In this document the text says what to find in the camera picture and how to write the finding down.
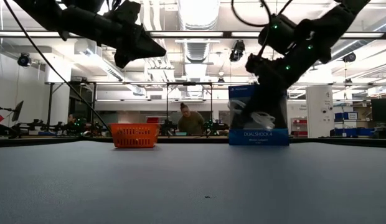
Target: plastic basket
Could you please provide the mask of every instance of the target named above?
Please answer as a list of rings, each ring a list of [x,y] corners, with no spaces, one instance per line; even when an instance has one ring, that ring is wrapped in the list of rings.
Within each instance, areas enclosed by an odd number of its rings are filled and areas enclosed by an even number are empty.
[[[158,124],[111,124],[113,142],[118,148],[151,148],[157,143]]]

